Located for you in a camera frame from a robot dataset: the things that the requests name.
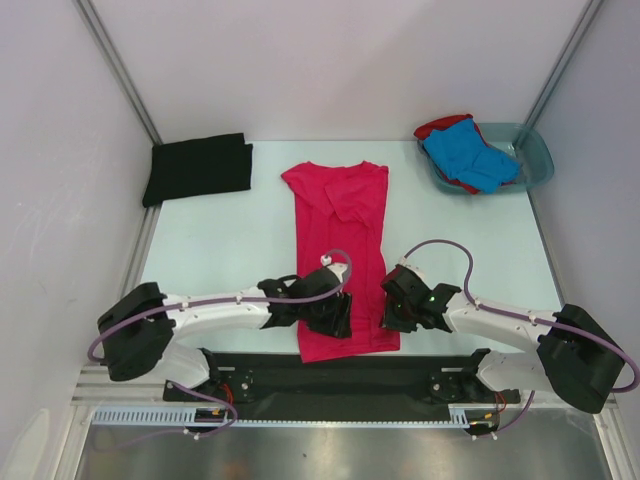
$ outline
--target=red cloth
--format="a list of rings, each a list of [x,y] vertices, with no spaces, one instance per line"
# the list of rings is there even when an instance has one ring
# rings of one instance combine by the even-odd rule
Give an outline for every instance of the red cloth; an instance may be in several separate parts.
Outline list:
[[[352,167],[323,167],[311,162],[287,170],[282,178],[295,194],[298,275],[320,266],[332,248],[353,262],[344,291],[353,295],[352,337],[338,339],[311,332],[298,322],[303,362],[348,357],[400,348],[400,335],[380,328],[386,274],[380,252],[389,169],[369,162]]]
[[[439,118],[438,120],[425,123],[421,127],[418,127],[416,131],[413,132],[413,136],[420,140],[424,140],[429,135],[431,135],[431,132],[433,132],[434,130],[446,130],[447,128],[455,125],[456,123],[461,122],[462,120],[466,120],[467,118],[473,118],[473,115],[467,113],[466,115],[451,115],[450,117],[442,117],[442,118]],[[473,125],[475,126],[475,129],[476,129],[476,132],[478,132],[478,135],[482,137],[482,133],[480,133],[480,129],[478,128],[478,125],[476,125],[475,123]],[[451,180],[439,168],[438,168],[438,173],[440,174],[440,176],[442,176],[442,178],[444,178],[445,182],[450,183],[451,185],[459,185],[472,195],[475,195],[480,191],[477,188],[472,187],[471,185],[462,183],[460,180]]]

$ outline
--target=metal frame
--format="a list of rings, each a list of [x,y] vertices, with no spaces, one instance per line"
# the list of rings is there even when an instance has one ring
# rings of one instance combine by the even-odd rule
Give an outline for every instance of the metal frame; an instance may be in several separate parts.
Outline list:
[[[534,127],[539,121],[551,96],[555,92],[556,87],[598,13],[601,11],[602,6],[605,4],[605,1],[606,0],[589,0],[587,2],[567,42],[563,46],[549,77],[545,81],[542,91],[527,115],[525,121],[527,126]],[[161,145],[163,143],[162,138],[93,2],[91,0],[74,0],[74,3],[149,139],[154,145]],[[556,262],[553,258],[553,252],[549,248],[544,231],[538,220],[535,198],[529,195],[529,199],[540,231],[545,253],[547,254],[547,259],[554,276],[558,296],[563,300],[562,281],[559,278],[558,270],[555,268]],[[147,209],[145,212],[126,278],[123,281],[123,295],[133,288],[141,278],[160,209],[161,206],[157,206]],[[160,406],[164,403],[162,401],[162,384],[134,381],[129,385],[116,385],[109,381],[106,368],[97,366],[85,367],[80,375],[72,406],[70,406],[65,440],[60,447],[58,459],[54,462],[55,464],[52,466],[47,478],[66,480],[75,477],[78,467],[80,466],[84,443],[91,424],[91,417],[97,406],[104,402],[108,402],[110,405]],[[566,404],[554,395],[538,395],[532,408],[562,408],[564,406],[566,406]],[[457,407],[482,408],[482,406],[478,405],[458,405]],[[628,447],[629,440],[624,431],[620,412],[617,409],[615,401],[610,400],[607,402],[602,413],[596,415],[595,418],[613,478],[615,480],[640,478],[638,461],[634,452]],[[272,425],[265,422],[263,426]]]
[[[555,65],[551,69],[551,73],[547,77],[547,80],[542,87],[542,91],[538,95],[538,98],[527,115],[527,119],[525,120],[525,125],[527,127],[535,127],[538,120],[540,120],[542,112],[553,96],[560,80],[564,76],[564,72],[567,70],[567,67],[576,55],[576,52],[580,48],[587,32],[590,30],[591,25],[593,25],[598,13],[600,13],[602,7],[607,3],[607,1],[608,0],[588,0],[580,14],[580,18],[578,18],[578,21],[573,27],[569,38],[562,47],[558,60],[556,60]]]
[[[216,427],[221,420],[202,422],[196,420],[200,407],[169,405],[149,409],[141,406],[104,406],[94,413],[92,425],[100,426],[146,426],[146,427]],[[299,422],[291,420],[243,420],[239,419],[234,427],[299,427],[299,428],[469,428],[464,409],[449,407],[450,420],[403,421],[403,422]]]

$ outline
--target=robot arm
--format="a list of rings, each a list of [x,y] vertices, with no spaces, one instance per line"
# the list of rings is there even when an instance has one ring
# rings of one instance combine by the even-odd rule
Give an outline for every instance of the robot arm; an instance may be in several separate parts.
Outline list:
[[[203,297],[163,294],[157,283],[139,285],[98,320],[109,376],[127,381],[150,374],[197,387],[216,370],[213,357],[181,341],[212,330],[289,327],[304,319],[317,333],[350,337],[351,295],[339,291],[347,271],[345,264],[330,263],[304,278],[267,279],[246,290]],[[323,295],[332,290],[338,291]],[[325,298],[304,300],[314,296]],[[144,319],[123,325],[141,312],[147,312]],[[109,332],[119,325],[125,328]]]
[[[480,298],[474,298],[474,304],[452,285],[439,284],[431,290],[421,272],[406,265],[397,265],[383,280],[382,288],[387,292],[382,322],[386,328],[410,333],[422,325],[479,335],[522,350],[511,354],[482,352],[476,376],[492,391],[551,391],[582,411],[598,413],[624,366],[611,350],[548,325],[576,327],[615,345],[586,311],[574,305],[554,313],[507,307]],[[513,321],[496,312],[510,312],[531,321]]]
[[[191,335],[223,328],[288,327],[303,319],[317,333],[350,337],[351,296],[341,292],[347,272],[345,264],[326,262],[304,278],[268,279],[247,290],[206,297],[165,295],[156,283],[142,284],[99,319],[101,335],[90,351],[102,342],[104,363],[114,381],[151,374],[198,387],[213,380],[210,376],[217,369],[210,352],[181,344]],[[387,293],[385,328],[411,333],[422,325],[475,334],[522,350],[476,352],[482,358],[475,379],[494,392],[553,391],[570,405],[597,413],[624,366],[620,351],[616,354],[566,331],[588,332],[615,346],[580,307],[566,305],[559,313],[504,307],[472,298],[452,285],[430,289],[421,273],[406,265],[396,266],[382,288]],[[505,313],[531,321],[512,321]]]

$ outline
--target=black towel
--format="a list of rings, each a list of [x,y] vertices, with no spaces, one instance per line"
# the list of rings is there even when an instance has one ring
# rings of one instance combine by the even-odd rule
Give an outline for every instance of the black towel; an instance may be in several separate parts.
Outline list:
[[[142,205],[249,190],[252,150],[242,133],[156,145]]]

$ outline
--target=purple cable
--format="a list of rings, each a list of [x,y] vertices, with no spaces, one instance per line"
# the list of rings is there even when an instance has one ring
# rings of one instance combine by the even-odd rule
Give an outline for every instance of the purple cable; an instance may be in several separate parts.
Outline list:
[[[497,430],[497,432],[502,433],[505,430],[509,430],[510,428],[514,427],[516,424],[520,423],[520,421],[524,418],[525,414],[529,411],[529,408],[531,407],[531,404],[533,403],[533,397],[536,396],[536,391],[535,390],[531,390],[531,393],[529,394],[529,398],[527,399],[527,403],[524,404],[524,407],[522,407],[522,410],[520,410],[520,412],[518,412],[518,415],[516,415],[514,417],[513,420],[511,420],[509,423],[507,423],[504,427],[500,428]],[[483,435],[477,435],[478,438],[493,438],[492,435],[490,433],[485,433]]]
[[[337,253],[344,257],[344,259],[347,262],[347,270],[344,273],[342,282],[337,287],[332,288],[328,292],[322,293],[320,295],[314,295],[312,297],[306,297],[306,298],[242,297],[241,302],[245,301],[245,302],[254,302],[254,303],[287,303],[287,304],[312,303],[312,302],[318,302],[320,300],[324,300],[325,298],[328,298],[338,293],[349,281],[353,264],[351,262],[351,257],[345,251],[337,248],[329,250],[327,253],[325,253],[324,256],[327,257],[334,253]],[[209,300],[198,300],[195,302],[190,302],[189,307],[197,308],[197,307],[204,307],[206,305],[217,305],[221,303],[236,303],[236,302],[237,302],[236,297],[212,298]],[[142,313],[138,313],[137,315],[134,315],[132,317],[127,318],[126,320],[123,320],[120,323],[117,323],[113,327],[105,330],[93,342],[91,342],[91,345],[89,345],[89,350],[87,351],[87,357],[89,357],[89,360],[91,360],[92,362],[96,362],[96,363],[102,362],[104,358],[96,357],[95,350],[98,347],[98,345],[104,342],[107,338],[119,332],[123,328],[127,328],[132,323],[139,322],[140,320],[144,320],[145,318],[150,317],[152,315],[157,315],[158,313],[169,312],[172,310],[179,310],[181,308],[184,308],[182,303],[173,303],[171,305],[163,305],[162,307],[151,308]]]
[[[471,292],[469,291],[469,280],[471,279],[471,272],[473,272],[473,256],[471,255],[471,252],[466,247],[460,245],[459,243],[453,242],[451,240],[443,240],[443,239],[427,240],[425,242],[419,243],[418,245],[413,247],[411,250],[409,250],[404,256],[404,258],[408,258],[409,255],[411,255],[420,247],[423,247],[425,245],[430,245],[433,243],[443,243],[446,245],[452,245],[462,250],[467,255],[467,258],[469,259],[469,267],[467,268],[467,273],[464,276],[463,289],[464,289],[464,294],[467,297],[467,300],[469,300],[469,302],[473,306],[481,310],[484,310],[486,312],[496,313],[498,315],[503,315],[505,317],[515,318],[516,320],[521,320],[523,322],[531,322],[531,320],[527,315],[524,315],[521,313],[510,312],[508,310],[502,310],[501,308],[488,307],[482,304],[476,305],[476,300],[473,298],[473,295],[471,295]],[[604,348],[611,350],[613,353],[618,355],[633,370],[633,381],[629,385],[626,385],[624,387],[612,388],[611,391],[613,393],[630,392],[631,390],[634,390],[635,388],[637,388],[638,385],[640,384],[640,368],[638,368],[638,365],[636,365],[636,362],[634,362],[633,359],[629,357],[629,355],[624,353],[620,348],[615,346],[613,343],[607,342],[606,340],[598,337],[597,335],[594,335],[590,332],[585,332],[584,330],[581,330],[576,327],[572,327],[571,325],[563,325],[561,323],[550,322],[549,320],[543,320],[539,318],[535,319],[535,323],[540,325],[545,325],[551,328],[557,328],[558,330],[564,330],[566,332],[570,332],[576,335],[580,335],[581,337],[591,340],[592,342],[595,342],[598,345],[601,345]]]
[[[207,437],[212,437],[214,435],[217,435],[221,432],[224,432],[225,430],[227,430],[228,428],[230,428],[234,423],[236,423],[236,421],[238,420],[238,411],[235,409],[235,407],[230,404],[229,402],[222,400],[221,398],[216,398],[216,397],[211,397],[209,395],[205,395],[203,393],[199,393],[196,392],[195,390],[191,390],[190,388],[187,387],[183,387],[182,385],[179,385],[177,383],[171,382],[173,383],[173,386],[175,388],[177,388],[178,390],[182,390],[183,392],[193,396],[193,397],[197,397],[197,398],[201,398],[203,400],[207,400],[208,402],[214,402],[214,403],[219,403],[220,405],[223,405],[228,411],[231,411],[231,413],[233,414],[233,418],[231,420],[229,420],[227,423],[224,423],[222,425],[220,425],[219,427],[217,427],[214,430],[211,430],[210,432],[207,433],[202,433],[202,434],[196,434],[198,435],[198,438],[207,438]],[[142,435],[140,437],[136,437],[132,440],[129,440],[127,442],[123,442],[123,443],[119,443],[117,445],[114,445],[113,447],[109,447],[106,449],[100,449],[97,447],[93,447],[93,449],[99,453],[109,453],[109,452],[114,452],[117,450],[122,450],[123,448],[129,448],[132,447],[133,445],[137,445],[138,443],[144,442],[145,440],[149,440],[151,438],[155,438],[155,437],[160,437],[162,435],[168,435],[168,434],[174,434],[174,433],[181,433],[184,435],[184,429],[182,428],[166,428],[164,430],[158,430],[155,432],[151,432],[148,433],[146,435]]]

